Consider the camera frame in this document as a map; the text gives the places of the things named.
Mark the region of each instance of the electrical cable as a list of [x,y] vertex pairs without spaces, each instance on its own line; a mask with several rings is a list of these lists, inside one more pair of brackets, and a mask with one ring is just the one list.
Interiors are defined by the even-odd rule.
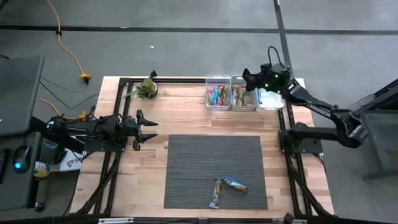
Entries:
[[56,34],[57,34],[57,36],[58,36],[58,41],[60,42],[61,47],[62,47],[64,50],[66,50],[66,51],[75,59],[77,65],[79,66],[80,72],[81,72],[80,78],[83,79],[82,77],[88,77],[88,79],[90,79],[91,76],[83,71],[83,69],[82,69],[82,67],[81,67],[81,65],[80,65],[80,63],[79,63],[79,60],[76,58],[76,56],[75,56],[72,52],[70,52],[70,50],[68,50],[68,49],[62,44],[62,41],[61,41],[62,32],[61,32],[61,22],[60,22],[60,18],[58,17],[57,11],[55,10],[54,6],[51,4],[50,0],[47,0],[47,2],[48,2],[49,5],[51,6],[51,8],[52,8],[52,10],[53,10],[53,12],[54,12],[54,14],[55,14],[55,17],[57,18],[58,30],[56,31]]
[[[58,111],[58,109],[57,109],[52,103],[50,103],[49,101],[47,101],[47,100],[45,100],[45,99],[36,99],[36,101],[41,101],[41,102],[44,102],[44,103],[50,105],[50,106],[55,110],[55,112],[57,113],[57,115],[58,115],[58,116],[61,116],[61,113]],[[74,118],[63,117],[63,118],[65,118],[65,119],[72,119],[72,120],[80,119],[79,117],[74,117]]]
[[94,95],[91,95],[91,96],[87,97],[85,100],[83,100],[83,101],[81,101],[80,103],[78,103],[77,105],[70,107],[70,106],[68,106],[66,103],[64,103],[62,100],[60,100],[60,99],[59,99],[51,90],[49,90],[42,82],[40,82],[40,84],[41,84],[49,93],[51,93],[51,95],[53,95],[59,102],[61,102],[63,105],[65,105],[65,106],[66,106],[68,109],[70,109],[70,110],[75,109],[76,107],[80,106],[82,103],[84,103],[85,101],[91,99],[92,97],[99,95],[99,93],[96,93],[96,94],[94,94]]
[[89,155],[91,155],[93,153],[93,151],[91,152],[87,152],[85,156],[83,156],[83,160],[85,160]]
[[323,169],[326,171],[326,166],[325,166],[325,162],[323,161],[323,159],[322,159],[318,154],[316,154],[316,153],[313,153],[313,155],[314,155],[315,157],[317,157],[317,158],[321,161],[321,163],[322,163],[322,165],[323,165]]
[[72,197],[70,198],[70,201],[69,201],[69,204],[68,204],[68,206],[67,206],[67,209],[64,211],[64,213],[63,213],[63,217],[67,214],[67,212],[68,212],[68,210],[70,209],[70,207],[71,207],[71,205],[72,205],[72,201],[73,201],[73,198],[75,197],[75,192],[76,192],[76,186],[77,186],[77,181],[76,181],[76,184],[75,184],[75,187],[73,188],[73,194],[72,194]]
[[280,63],[280,66],[282,66],[283,68],[285,68],[285,67],[284,67],[284,64],[283,64],[282,61],[280,60],[279,52],[278,52],[278,50],[277,50],[274,46],[269,46],[269,47],[268,47],[268,61],[269,61],[269,63],[272,64],[272,62],[271,62],[271,55],[270,55],[270,53],[269,53],[269,50],[270,50],[270,49],[274,49],[274,50],[275,50],[276,56],[278,57],[278,61],[279,61],[279,63]]
[[56,83],[54,83],[54,82],[51,82],[50,80],[48,80],[48,79],[46,79],[46,78],[43,78],[43,77],[42,77],[42,79],[45,80],[45,81],[47,81],[47,82],[49,82],[49,83],[51,83],[51,84],[53,84],[53,85],[55,85],[55,86],[57,86],[57,87],[59,87],[59,88],[61,88],[61,89],[63,89],[63,90],[66,90],[66,91],[68,91],[68,92],[71,92],[71,93],[83,93],[84,91],[87,90],[87,87],[88,87],[88,85],[86,84],[86,88],[84,88],[84,90],[82,90],[82,91],[73,91],[73,90],[68,90],[67,88],[64,88],[64,87],[62,87],[62,86],[60,86],[60,85],[58,85],[58,84],[56,84]]
[[77,157],[76,154],[75,154],[75,152],[73,152],[72,150],[71,150],[71,152],[73,153],[73,155],[76,157],[77,160],[79,160],[80,162],[83,162],[83,159]]

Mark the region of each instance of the gray rubber mat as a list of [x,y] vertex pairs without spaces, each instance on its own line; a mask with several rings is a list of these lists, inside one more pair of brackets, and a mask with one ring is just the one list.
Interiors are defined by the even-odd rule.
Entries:
[[259,136],[170,136],[164,208],[209,209],[224,175],[249,192],[223,184],[219,209],[268,209]]

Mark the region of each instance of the wooden tabletop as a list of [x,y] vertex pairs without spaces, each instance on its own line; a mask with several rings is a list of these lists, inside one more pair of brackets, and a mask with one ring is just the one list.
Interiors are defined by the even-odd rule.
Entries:
[[[120,77],[104,77],[95,115],[113,113]],[[122,154],[114,195],[114,217],[219,217],[219,218],[282,218],[293,213],[285,157],[279,150],[277,113],[211,112],[205,106],[205,85],[202,83],[160,83],[158,95],[152,100],[133,98],[129,114],[141,109],[145,118],[158,126],[143,127],[145,133],[158,136],[132,149],[132,140]],[[296,122],[313,126],[311,112],[293,107]],[[266,181],[268,210],[164,209],[165,177],[169,134],[250,135],[260,136]],[[83,161],[73,198],[71,212],[89,199],[100,180],[103,152],[95,152]],[[307,184],[314,196],[333,213],[328,182],[321,162],[311,154],[303,154]],[[106,204],[105,189],[102,209]],[[301,209],[302,193],[298,190]]]

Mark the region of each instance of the gray floor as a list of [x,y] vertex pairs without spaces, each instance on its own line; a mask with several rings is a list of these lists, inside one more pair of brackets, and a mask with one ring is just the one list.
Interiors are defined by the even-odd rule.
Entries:
[[[272,0],[53,0],[63,25],[120,27],[278,28]],[[397,30],[395,0],[280,0],[286,29]],[[0,24],[55,25],[46,1],[10,0],[0,11]],[[105,75],[189,76],[239,75],[257,71],[266,62],[266,48],[281,49],[278,34],[168,32],[64,32],[64,44],[80,59],[93,79],[77,95],[48,86],[68,105],[99,92]],[[395,80],[397,35],[288,35],[296,77],[319,98],[356,109],[356,102]],[[0,54],[43,55],[43,77],[72,90],[84,88],[73,59],[57,42],[54,31],[0,30]],[[67,116],[96,103],[93,98],[68,110],[40,87],[38,98],[53,102]],[[34,115],[46,121],[55,115],[37,103]],[[317,126],[332,124],[314,116]],[[323,141],[326,175],[335,213],[341,217],[396,222],[398,179],[363,182],[377,171],[376,153],[366,143],[348,149]],[[0,213],[1,220],[61,215],[77,175],[57,174],[50,181],[47,209]]]

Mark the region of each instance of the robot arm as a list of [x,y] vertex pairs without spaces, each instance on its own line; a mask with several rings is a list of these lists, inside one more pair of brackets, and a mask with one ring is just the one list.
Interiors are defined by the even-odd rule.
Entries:
[[297,123],[288,132],[288,142],[296,146],[305,138],[314,138],[338,141],[343,146],[352,148],[362,145],[368,130],[361,120],[351,110],[339,109],[337,105],[330,105],[312,96],[291,77],[290,68],[280,62],[279,55],[278,59],[279,63],[272,65],[269,57],[270,63],[261,65],[261,71],[257,74],[251,74],[245,69],[242,77],[247,82],[246,90],[263,88],[281,94],[291,105],[304,106],[332,120],[336,125],[336,128],[313,128]]
[[134,136],[133,149],[140,151],[140,144],[157,134],[142,134],[141,125],[156,126],[155,122],[144,118],[141,110],[137,110],[136,119],[128,116],[122,118],[112,114],[89,121],[69,121],[62,116],[55,116],[47,123],[47,132],[56,135],[74,135],[77,140],[85,143],[86,151],[123,151],[129,136]]

